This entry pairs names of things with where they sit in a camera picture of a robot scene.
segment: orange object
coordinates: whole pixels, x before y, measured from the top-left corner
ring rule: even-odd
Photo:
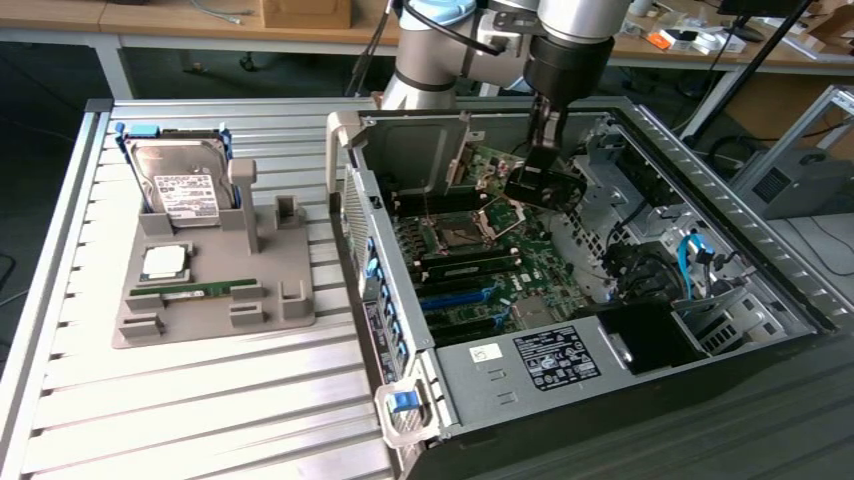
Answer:
[[[667,41],[667,39],[662,36],[661,33],[654,33],[646,37],[649,42],[655,45],[662,50],[667,50],[673,44]]]

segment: aluminum slat table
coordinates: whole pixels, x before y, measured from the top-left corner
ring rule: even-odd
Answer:
[[[128,101],[87,113],[0,386],[11,409],[0,478],[392,477],[324,187],[327,115],[371,107],[366,99]],[[140,203],[116,122],[224,122],[235,157],[258,161],[258,204],[298,195],[314,326],[112,349]]]

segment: processor chip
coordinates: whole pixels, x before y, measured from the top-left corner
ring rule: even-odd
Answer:
[[[151,247],[145,250],[139,279],[143,282],[151,282],[180,278],[185,263],[187,249],[183,245]]]
[[[466,247],[480,245],[483,238],[478,226],[471,222],[444,222],[436,225],[439,240],[448,246]]]

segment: warning label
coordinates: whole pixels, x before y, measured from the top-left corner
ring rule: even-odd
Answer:
[[[172,219],[216,217],[216,194],[209,175],[160,175],[155,185],[167,215]]]
[[[514,339],[538,389],[566,387],[600,375],[575,327]]]

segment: gray floor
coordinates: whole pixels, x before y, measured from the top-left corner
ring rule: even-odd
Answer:
[[[181,71],[175,51],[127,49],[137,95],[141,98],[335,97],[342,95],[355,59],[259,53],[254,58],[259,71],[250,73],[239,66],[240,57],[236,52],[193,52],[192,61],[201,64],[204,72],[191,74]],[[366,82],[368,88],[383,88],[392,72],[391,62],[391,59],[375,61],[374,74]],[[697,106],[674,88],[681,74],[679,71],[610,68],[599,93],[628,96],[650,106],[673,125]],[[654,90],[638,93],[626,89],[630,77],[641,78],[638,90],[646,91],[649,86],[654,86]],[[691,78],[699,83],[705,72],[695,72]],[[464,94],[474,91],[474,87],[471,83],[460,83],[458,91]],[[72,148],[69,139],[76,136],[85,100],[104,97],[109,97],[109,88],[95,54],[87,47],[0,43],[0,142],[4,146],[0,252],[17,260],[17,268],[0,292],[0,302],[29,286]],[[699,149],[710,139],[735,132],[741,133],[738,125],[722,118]],[[0,259],[0,275],[5,268],[7,262]],[[0,306],[0,359],[5,358],[23,304],[21,297]]]

